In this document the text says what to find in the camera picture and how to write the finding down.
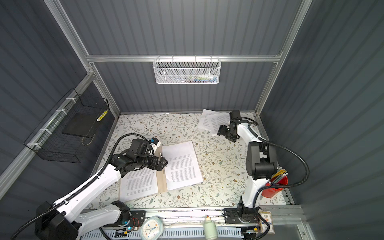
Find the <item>printed paper sheet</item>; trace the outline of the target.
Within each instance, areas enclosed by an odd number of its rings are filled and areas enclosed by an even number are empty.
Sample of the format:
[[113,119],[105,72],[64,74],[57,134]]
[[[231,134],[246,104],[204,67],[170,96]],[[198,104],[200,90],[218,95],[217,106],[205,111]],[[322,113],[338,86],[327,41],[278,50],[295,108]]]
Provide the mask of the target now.
[[192,141],[164,146],[162,155],[168,161],[164,168],[168,191],[203,182],[203,175]]
[[204,109],[200,117],[198,128],[216,135],[220,126],[227,127],[230,124],[230,113],[219,113]]
[[158,181],[156,171],[144,168],[126,174],[120,181],[119,199],[128,202],[157,194]]

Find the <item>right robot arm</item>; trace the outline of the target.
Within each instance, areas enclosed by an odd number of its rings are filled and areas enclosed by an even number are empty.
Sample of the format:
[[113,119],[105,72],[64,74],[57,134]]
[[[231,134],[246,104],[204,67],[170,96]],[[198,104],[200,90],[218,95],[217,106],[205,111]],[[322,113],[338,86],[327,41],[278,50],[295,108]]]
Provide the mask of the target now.
[[[249,182],[237,207],[223,209],[222,214],[226,224],[261,222],[259,216],[256,215],[256,211],[261,209],[261,197],[275,196],[283,189],[304,184],[310,176],[310,168],[296,152],[268,141],[258,134],[254,130],[254,127],[258,126],[255,120],[241,116],[240,111],[231,111],[229,115],[229,124],[221,125],[218,135],[224,136],[233,143],[243,139],[248,144],[245,165]],[[287,172],[278,166],[276,149],[290,153],[304,166],[305,173],[300,181],[288,183]]]

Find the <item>white alarm clock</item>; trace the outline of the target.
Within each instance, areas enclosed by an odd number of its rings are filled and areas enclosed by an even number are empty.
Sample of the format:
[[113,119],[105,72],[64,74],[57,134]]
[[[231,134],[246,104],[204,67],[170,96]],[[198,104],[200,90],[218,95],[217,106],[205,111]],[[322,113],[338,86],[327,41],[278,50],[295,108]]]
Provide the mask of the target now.
[[159,217],[148,218],[140,227],[142,240],[158,240],[164,233],[164,224]]

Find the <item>floral table mat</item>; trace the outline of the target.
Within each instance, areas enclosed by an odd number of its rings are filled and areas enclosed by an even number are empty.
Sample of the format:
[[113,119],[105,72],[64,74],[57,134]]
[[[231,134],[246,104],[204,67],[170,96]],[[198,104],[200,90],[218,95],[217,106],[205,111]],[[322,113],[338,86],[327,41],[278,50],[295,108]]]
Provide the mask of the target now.
[[162,146],[192,141],[203,174],[201,184],[128,201],[127,205],[134,209],[235,206],[247,185],[248,145],[242,139],[231,143],[199,129],[200,118],[199,113],[121,115],[108,130],[94,170],[102,167],[116,140],[124,134],[156,137]]

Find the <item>red pen cup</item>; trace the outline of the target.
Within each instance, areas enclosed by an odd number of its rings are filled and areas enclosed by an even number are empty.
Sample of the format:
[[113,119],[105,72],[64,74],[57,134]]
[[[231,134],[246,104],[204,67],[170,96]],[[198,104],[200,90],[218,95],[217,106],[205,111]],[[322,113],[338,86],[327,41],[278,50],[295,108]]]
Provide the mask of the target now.
[[273,198],[283,190],[283,188],[279,188],[279,186],[286,186],[287,184],[288,171],[283,168],[278,168],[277,172],[272,175],[272,178],[266,183],[266,186],[273,186],[273,188],[263,190],[262,196],[265,198]]

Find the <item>beige paper folder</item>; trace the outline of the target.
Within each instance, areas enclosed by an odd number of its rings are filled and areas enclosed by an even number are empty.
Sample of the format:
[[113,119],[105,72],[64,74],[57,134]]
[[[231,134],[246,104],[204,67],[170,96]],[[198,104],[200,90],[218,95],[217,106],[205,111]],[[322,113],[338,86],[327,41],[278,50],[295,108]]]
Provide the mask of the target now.
[[[155,156],[160,157],[162,155],[162,147],[158,148],[156,150]],[[165,178],[165,171],[164,169],[160,172],[156,171],[157,174],[157,181],[158,181],[158,190],[159,193],[169,193],[170,191],[167,190],[167,184],[166,184],[166,178]]]

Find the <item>yellow marker in basket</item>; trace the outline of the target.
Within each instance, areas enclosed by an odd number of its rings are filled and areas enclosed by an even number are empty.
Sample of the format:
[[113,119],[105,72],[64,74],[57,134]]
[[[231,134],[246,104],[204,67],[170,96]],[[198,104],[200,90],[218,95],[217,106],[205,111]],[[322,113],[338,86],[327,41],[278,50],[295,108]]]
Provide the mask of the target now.
[[105,110],[102,114],[97,118],[97,122],[101,122],[102,119],[108,114],[109,110]]

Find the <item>white glue bottle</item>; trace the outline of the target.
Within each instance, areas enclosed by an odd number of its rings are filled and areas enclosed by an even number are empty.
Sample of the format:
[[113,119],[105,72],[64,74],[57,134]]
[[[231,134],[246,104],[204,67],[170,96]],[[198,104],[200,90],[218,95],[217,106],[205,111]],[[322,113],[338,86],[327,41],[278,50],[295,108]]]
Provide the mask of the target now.
[[206,216],[203,228],[206,240],[216,240],[218,238],[216,224],[212,221],[209,215]]

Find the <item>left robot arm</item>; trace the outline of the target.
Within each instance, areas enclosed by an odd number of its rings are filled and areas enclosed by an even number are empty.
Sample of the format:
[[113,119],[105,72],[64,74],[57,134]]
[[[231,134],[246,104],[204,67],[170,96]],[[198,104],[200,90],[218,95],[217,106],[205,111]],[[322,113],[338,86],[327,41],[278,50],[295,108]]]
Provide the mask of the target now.
[[54,203],[41,204],[36,216],[19,227],[11,239],[15,240],[31,225],[35,226],[35,235],[40,240],[78,240],[83,234],[101,229],[105,225],[129,225],[132,219],[131,210],[121,201],[114,201],[87,214],[82,212],[100,193],[128,173],[144,168],[162,171],[168,161],[155,155],[160,145],[157,138],[147,139],[136,133],[121,136],[106,163],[96,174]]

